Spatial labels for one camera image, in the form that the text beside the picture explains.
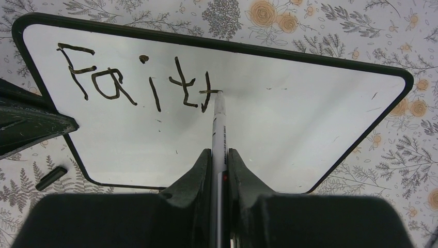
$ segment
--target floral pattern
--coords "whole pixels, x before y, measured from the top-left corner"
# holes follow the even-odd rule
[[[14,21],[32,12],[409,71],[412,91],[313,193],[383,198],[416,247],[438,237],[437,0],[1,0],[0,6],[0,78],[38,95],[11,35]],[[63,138],[54,138],[0,161],[0,247],[10,247],[29,210],[47,194],[157,193],[94,185],[66,148]],[[36,191],[35,184],[56,166],[69,172]]]

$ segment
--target handwritten word fait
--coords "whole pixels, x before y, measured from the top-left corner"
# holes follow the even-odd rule
[[[82,48],[80,46],[72,46],[72,45],[68,45],[68,44],[64,44],[64,43],[58,43],[58,49],[56,49],[57,51],[61,51],[62,54],[64,55],[64,57],[67,60],[68,63],[68,69],[70,71],[70,75],[73,79],[73,81],[76,83],[76,85],[81,89],[82,93],[84,94],[84,99],[88,101],[88,94],[85,91],[85,89],[82,87],[82,85],[79,83],[79,81],[76,78],[76,75],[78,74],[83,74],[83,73],[89,73],[89,72],[93,72],[97,70],[96,66],[91,66],[88,68],[84,68],[84,69],[79,69],[79,70],[75,70],[73,63],[71,62],[70,58],[68,57],[68,55],[66,54],[66,52],[64,51],[64,49],[70,49],[70,50],[74,50],[74,51],[80,51],[80,52],[85,52],[85,53],[89,53],[91,55],[94,55],[95,52],[92,49],[88,49],[88,48]],[[142,64],[145,64],[148,60],[149,57],[146,55],[140,55],[139,56],[139,60]],[[185,81],[185,77],[184,74],[182,73],[182,69],[181,69],[181,65],[179,63],[179,59],[178,57],[175,57],[175,64],[178,70],[178,74],[180,76],[180,82],[177,80],[174,80],[171,76],[169,77],[169,81],[173,84],[176,84],[178,86],[182,87],[182,90],[184,92],[184,100],[183,100],[183,104],[186,106],[190,106],[190,107],[198,107],[198,104],[194,104],[194,103],[189,103],[189,91],[188,91],[188,87],[193,86],[196,79],[193,78],[192,80],[190,80],[189,83],[187,83]],[[108,96],[105,93],[103,93],[101,91],[101,89],[99,88],[99,85],[97,83],[97,78],[100,76],[105,76],[105,75],[110,75],[111,78],[114,81],[114,87],[116,89],[116,94],[113,96]],[[207,110],[207,106],[208,106],[208,102],[210,101],[210,93],[212,92],[217,92],[218,90],[211,90],[211,85],[210,85],[210,78],[208,75],[208,71],[205,74],[206,77],[206,84],[207,84],[207,90],[203,90],[200,91],[200,93],[202,94],[207,94],[206,96],[206,100],[204,104],[201,104],[201,110],[204,113]],[[94,87],[96,88],[97,92],[103,96],[106,99],[109,100],[114,100],[120,97],[120,92],[122,92],[126,98],[131,102],[132,105],[137,106],[137,103],[131,98],[131,96],[123,89],[122,84],[123,84],[123,75],[122,73],[118,70],[118,69],[111,69],[110,67],[108,67],[107,70],[101,71],[101,72],[96,72],[93,73],[91,75],[91,81],[93,82]],[[153,80],[152,77],[149,77],[149,85],[152,89],[152,93],[153,93],[153,97],[155,98],[155,104],[157,106],[157,110],[158,112],[161,112],[161,107],[160,107],[160,100],[158,98],[158,94],[157,94],[157,90],[155,89],[155,86],[153,84]]]

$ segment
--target whiteboard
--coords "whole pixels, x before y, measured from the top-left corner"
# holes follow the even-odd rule
[[[206,72],[224,92],[228,147],[285,193],[309,191],[406,87],[398,76],[41,24],[23,40],[57,110],[80,126],[70,148],[104,184],[168,187],[211,148],[214,94],[203,113],[198,93]],[[84,91],[59,43],[74,70],[92,70],[75,75]],[[198,107],[184,105],[183,87],[169,80],[182,80],[176,58],[186,83],[195,79],[187,102]]]

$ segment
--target black whiteboard frame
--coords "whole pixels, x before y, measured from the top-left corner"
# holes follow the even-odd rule
[[[304,54],[304,53],[298,53],[288,50],[281,50],[281,49],[274,49],[274,48],[266,48],[262,46],[256,46],[256,45],[249,45],[249,44],[242,44],[242,43],[236,43],[236,42],[229,42],[229,41],[222,41],[222,40],[215,40],[215,39],[209,39],[209,38],[201,38],[201,37],[193,37],[188,35],[180,35],[180,34],[172,34],[172,33],[165,33],[165,32],[159,32],[154,30],[148,30],[148,29],[141,29],[141,28],[134,28],[134,27],[126,27],[126,26],[119,26],[114,24],[107,24],[107,23],[100,23],[100,22],[92,22],[92,21],[86,21],[86,20],[80,20],[75,18],[68,18],[68,17],[60,17],[55,16],[51,14],[43,14],[43,13],[30,13],[25,14],[21,17],[19,17],[12,26],[12,37],[17,45],[18,50],[20,51],[20,54],[22,55],[24,62],[26,63],[32,77],[34,78],[42,96],[44,97],[44,100],[46,101],[47,106],[55,111],[58,112],[56,109],[55,104],[52,101],[52,98],[50,97],[49,92],[47,91],[44,82],[32,60],[32,57],[29,54],[29,51],[27,50],[27,47],[23,40],[23,32],[24,30],[34,24],[41,24],[41,25],[47,25],[47,26],[55,26],[55,27],[62,27],[62,28],[68,28],[68,29],[76,29],[76,30],[82,30],[86,32],[93,32],[93,33],[102,33],[102,34],[108,34],[108,35],[115,35],[115,36],[123,36],[123,37],[129,37],[129,38],[137,38],[137,39],[144,39],[144,40],[153,40],[153,41],[159,41],[159,42],[166,42],[166,43],[173,43],[173,44],[180,44],[180,45],[188,45],[191,47],[199,47],[199,48],[206,48],[206,49],[214,49],[214,50],[221,50],[221,51],[227,51],[227,52],[234,52],[234,53],[242,53],[242,54],[249,54],[249,55],[257,55],[257,56],[263,56],[263,57],[270,57],[270,58],[278,58],[278,59],[285,59],[285,60],[292,60],[292,61],[298,61],[303,63],[309,63],[309,64],[316,64],[316,65],[323,65],[323,66],[330,66],[330,67],[337,67],[337,68],[345,68],[350,70],[356,70],[356,71],[365,71],[365,72],[373,72],[378,74],[385,74],[385,75],[392,75],[392,76],[399,76],[404,79],[405,86],[401,94],[383,111],[383,113],[371,124],[371,126],[365,130],[365,132],[350,146],[347,151],[336,161],[336,163],[322,176],[316,184],[309,190],[307,193],[312,192],[316,189],[316,187],[324,181],[324,179],[329,176],[329,174],[353,151],[353,149],[359,145],[359,143],[368,136],[369,133],[390,113],[390,111],[411,91],[413,85],[414,85],[414,78],[413,76],[406,70],[396,67],[389,67],[389,66],[382,66],[382,65],[375,65],[375,64],[369,64],[369,63],[363,63],[363,62],[357,62],[357,61],[351,61],[346,59],[339,59],[339,58],[331,58],[331,57],[325,57],[325,56],[318,56],[314,54]],[[124,185],[124,184],[109,184],[109,183],[99,183],[94,181],[90,178],[88,175],[84,164],[82,163],[82,160],[78,154],[78,152],[75,149],[75,146],[68,134],[64,135],[64,138],[73,154],[73,157],[77,161],[77,164],[79,165],[79,168],[81,169],[82,173],[84,174],[84,177],[97,185],[101,186],[108,186],[108,187],[123,187],[123,188],[137,188],[137,189],[158,189],[162,190],[164,187],[147,187],[147,186],[136,186],[136,185]]]

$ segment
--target white marker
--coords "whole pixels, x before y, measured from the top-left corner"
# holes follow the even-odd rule
[[[212,155],[212,187],[210,208],[210,245],[209,247],[229,247],[224,238],[225,185],[228,176],[228,148],[225,126],[225,99],[219,91],[214,100]]]

